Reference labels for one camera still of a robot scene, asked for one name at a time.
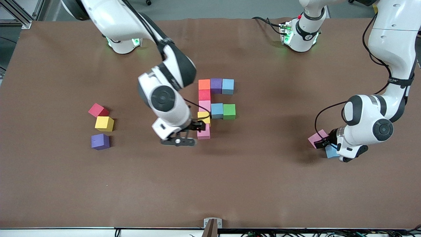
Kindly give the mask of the pale pink foam cube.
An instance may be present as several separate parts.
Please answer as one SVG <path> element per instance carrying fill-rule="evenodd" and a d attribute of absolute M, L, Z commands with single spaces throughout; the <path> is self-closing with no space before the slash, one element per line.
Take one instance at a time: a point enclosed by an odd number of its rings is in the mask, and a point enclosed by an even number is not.
<path fill-rule="evenodd" d="M 314 147 L 314 142 L 319 141 L 321 139 L 327 139 L 329 135 L 322 129 L 318 132 L 316 132 L 314 135 L 308 138 L 308 141 L 311 143 L 311 145 Z"/>

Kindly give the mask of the green foam cube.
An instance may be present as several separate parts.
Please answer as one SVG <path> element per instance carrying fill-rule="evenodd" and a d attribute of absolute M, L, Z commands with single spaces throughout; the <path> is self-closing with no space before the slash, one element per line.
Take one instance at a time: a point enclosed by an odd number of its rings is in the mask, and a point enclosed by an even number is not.
<path fill-rule="evenodd" d="M 236 106 L 235 104 L 223 104 L 223 120 L 236 119 Z"/>

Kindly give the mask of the purple foam cube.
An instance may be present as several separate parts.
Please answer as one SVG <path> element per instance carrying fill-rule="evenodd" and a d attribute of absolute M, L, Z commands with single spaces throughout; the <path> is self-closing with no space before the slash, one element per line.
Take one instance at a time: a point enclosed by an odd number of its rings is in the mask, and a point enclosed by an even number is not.
<path fill-rule="evenodd" d="M 222 93 L 222 78 L 211 78 L 210 79 L 210 92 L 212 94 L 221 94 Z"/>
<path fill-rule="evenodd" d="M 95 150 L 104 150 L 110 148 L 110 137 L 105 134 L 91 136 L 91 148 Z"/>

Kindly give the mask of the rose red foam cube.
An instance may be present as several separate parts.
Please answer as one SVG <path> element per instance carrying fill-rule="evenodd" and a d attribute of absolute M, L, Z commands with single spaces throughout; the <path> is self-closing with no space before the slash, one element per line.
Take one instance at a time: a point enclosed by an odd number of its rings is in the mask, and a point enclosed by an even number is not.
<path fill-rule="evenodd" d="M 98 103 L 94 103 L 88 113 L 94 117 L 108 117 L 110 114 L 104 106 L 101 106 Z"/>

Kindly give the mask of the grey metal mounting bracket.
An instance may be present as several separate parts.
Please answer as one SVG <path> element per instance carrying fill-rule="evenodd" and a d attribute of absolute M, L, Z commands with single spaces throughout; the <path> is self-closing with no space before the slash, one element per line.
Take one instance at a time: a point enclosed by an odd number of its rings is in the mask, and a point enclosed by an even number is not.
<path fill-rule="evenodd" d="M 222 228 L 223 220 L 220 218 L 206 218 L 203 221 L 204 231 L 201 237 L 219 237 L 218 231 Z"/>

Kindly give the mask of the white table edge rail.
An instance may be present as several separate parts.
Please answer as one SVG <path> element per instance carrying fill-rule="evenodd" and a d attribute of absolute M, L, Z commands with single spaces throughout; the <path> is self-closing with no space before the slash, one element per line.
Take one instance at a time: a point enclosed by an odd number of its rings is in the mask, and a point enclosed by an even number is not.
<path fill-rule="evenodd" d="M 0 228 L 0 237 L 201 237 L 204 228 Z M 219 237 L 421 237 L 421 225 L 380 228 L 220 228 Z"/>

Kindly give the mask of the aluminium frame profile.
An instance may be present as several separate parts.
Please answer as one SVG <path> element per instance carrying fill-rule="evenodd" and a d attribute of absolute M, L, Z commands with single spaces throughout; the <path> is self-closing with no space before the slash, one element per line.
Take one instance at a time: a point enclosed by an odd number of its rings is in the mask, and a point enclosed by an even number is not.
<path fill-rule="evenodd" d="M 49 0 L 0 0 L 0 25 L 29 29 L 41 19 L 42 8 Z"/>

